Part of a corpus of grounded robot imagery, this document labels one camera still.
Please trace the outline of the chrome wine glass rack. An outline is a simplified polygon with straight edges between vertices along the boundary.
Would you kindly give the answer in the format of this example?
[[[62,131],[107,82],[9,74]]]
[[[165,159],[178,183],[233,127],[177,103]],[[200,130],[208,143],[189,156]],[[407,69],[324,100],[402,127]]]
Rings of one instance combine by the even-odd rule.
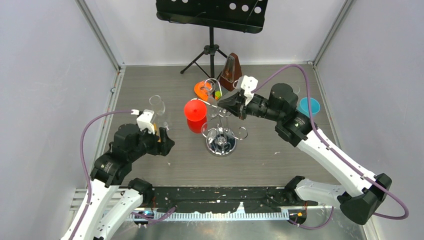
[[[243,126],[232,126],[232,114],[219,107],[214,97],[209,96],[204,103],[207,108],[206,122],[200,132],[205,138],[206,149],[216,157],[227,157],[234,152],[238,141],[248,137],[248,130]]]

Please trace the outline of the blue wine glass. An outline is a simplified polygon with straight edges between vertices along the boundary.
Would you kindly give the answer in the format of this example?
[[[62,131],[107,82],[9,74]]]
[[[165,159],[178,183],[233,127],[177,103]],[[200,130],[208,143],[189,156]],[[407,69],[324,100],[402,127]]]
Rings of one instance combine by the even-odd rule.
[[[310,100],[308,100],[307,97],[304,97],[299,101],[297,110],[308,117],[315,117],[316,114],[320,112],[321,105],[316,99],[312,97]]]

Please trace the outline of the yellow wine glass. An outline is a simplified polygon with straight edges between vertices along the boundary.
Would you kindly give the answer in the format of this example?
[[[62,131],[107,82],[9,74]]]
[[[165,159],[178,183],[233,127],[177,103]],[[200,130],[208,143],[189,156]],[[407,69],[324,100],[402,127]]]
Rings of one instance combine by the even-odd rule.
[[[163,142],[163,127],[159,123],[153,123],[155,135],[158,137],[157,142],[162,143]]]

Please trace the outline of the clear textured wine glass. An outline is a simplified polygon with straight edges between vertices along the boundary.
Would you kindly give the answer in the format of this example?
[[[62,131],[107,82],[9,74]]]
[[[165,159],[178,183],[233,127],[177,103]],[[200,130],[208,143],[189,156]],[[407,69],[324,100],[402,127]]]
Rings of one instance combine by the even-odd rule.
[[[292,87],[292,90],[293,90],[293,93],[294,94],[298,95],[300,93],[300,86],[299,85],[292,84],[291,87]]]

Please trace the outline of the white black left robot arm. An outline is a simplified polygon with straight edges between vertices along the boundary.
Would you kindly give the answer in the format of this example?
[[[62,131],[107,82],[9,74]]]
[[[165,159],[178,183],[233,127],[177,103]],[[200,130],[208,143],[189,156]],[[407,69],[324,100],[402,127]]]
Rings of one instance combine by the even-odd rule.
[[[144,155],[167,156],[175,142],[165,127],[140,129],[135,123],[121,125],[109,149],[95,162],[89,175],[90,189],[78,209],[64,240],[109,240],[138,207],[148,207],[154,199],[153,185],[134,178],[118,203],[107,205],[131,172],[132,164]]]

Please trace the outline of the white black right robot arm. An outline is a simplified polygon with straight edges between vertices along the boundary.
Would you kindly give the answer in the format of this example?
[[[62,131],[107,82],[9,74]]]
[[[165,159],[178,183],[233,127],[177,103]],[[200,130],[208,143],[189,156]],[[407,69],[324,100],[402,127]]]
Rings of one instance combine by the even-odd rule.
[[[277,83],[268,98],[240,89],[221,99],[218,106],[245,120],[248,115],[276,123],[275,131],[290,143],[315,159],[340,183],[331,185],[314,182],[303,176],[294,177],[287,185],[285,198],[291,205],[313,201],[339,208],[352,222],[365,225],[383,203],[392,185],[385,173],[374,174],[352,160],[334,145],[321,129],[316,132],[310,118],[297,110],[298,96],[291,86]]]

